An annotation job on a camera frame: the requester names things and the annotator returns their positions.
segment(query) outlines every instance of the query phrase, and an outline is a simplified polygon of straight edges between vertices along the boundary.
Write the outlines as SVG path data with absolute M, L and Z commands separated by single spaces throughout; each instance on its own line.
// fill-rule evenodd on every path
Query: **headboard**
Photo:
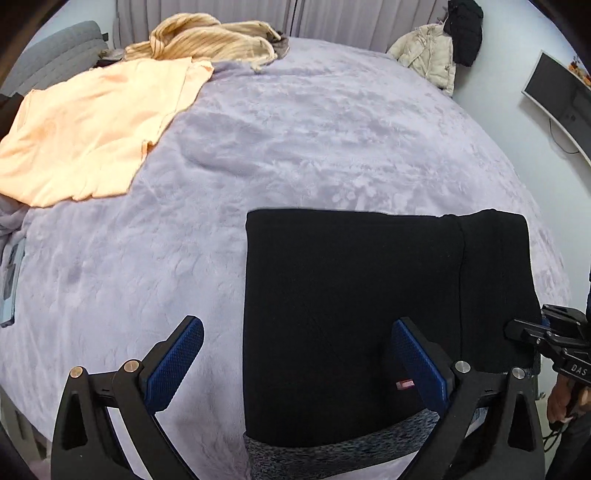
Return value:
M 0 93 L 26 95 L 88 70 L 107 48 L 96 22 L 81 22 L 44 38 L 22 52 Z

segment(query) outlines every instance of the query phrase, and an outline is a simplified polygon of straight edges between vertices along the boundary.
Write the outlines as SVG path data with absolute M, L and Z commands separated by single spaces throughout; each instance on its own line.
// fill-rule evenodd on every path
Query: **white wall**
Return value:
M 484 10 L 483 43 L 474 65 L 458 66 L 454 100 L 503 149 L 540 205 L 570 277 L 571 306 L 584 311 L 591 263 L 591 166 L 566 155 L 548 133 L 548 116 L 521 90 L 540 50 L 562 64 L 574 51 L 556 26 L 528 0 L 477 0 Z M 557 140 L 576 148 L 555 126 Z M 555 374 L 544 366 L 540 390 Z
M 109 34 L 107 43 L 112 48 L 115 12 L 115 0 L 69 0 L 39 29 L 27 47 L 64 28 L 94 20 L 99 24 L 101 32 Z

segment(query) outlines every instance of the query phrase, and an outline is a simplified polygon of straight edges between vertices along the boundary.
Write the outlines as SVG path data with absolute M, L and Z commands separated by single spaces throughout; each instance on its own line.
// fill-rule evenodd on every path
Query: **bed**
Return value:
M 26 214 L 16 322 L 0 330 L 0 384 L 46 437 L 73 366 L 117 369 L 193 314 L 205 344 L 158 419 L 201 479 L 246 478 L 242 314 L 252 209 L 520 213 L 540 302 L 569 302 L 538 206 L 462 108 L 385 54 L 290 42 L 288 56 L 260 74 L 216 64 L 128 194 Z M 394 478 L 400 469 L 395 462 L 340 478 Z

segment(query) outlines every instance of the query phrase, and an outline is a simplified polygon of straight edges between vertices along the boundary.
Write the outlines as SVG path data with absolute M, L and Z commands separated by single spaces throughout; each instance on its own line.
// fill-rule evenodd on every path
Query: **tv screen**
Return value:
M 587 159 L 591 157 L 591 89 L 542 52 L 524 93 L 566 130 Z

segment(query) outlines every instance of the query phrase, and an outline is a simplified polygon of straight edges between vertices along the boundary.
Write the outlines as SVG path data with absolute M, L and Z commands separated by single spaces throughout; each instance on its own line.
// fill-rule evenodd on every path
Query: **beige striped garment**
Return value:
M 266 22 L 222 24 L 209 14 L 181 13 L 158 25 L 148 41 L 128 46 L 125 59 L 241 60 L 259 70 L 277 58 L 267 38 L 279 40 L 281 36 Z

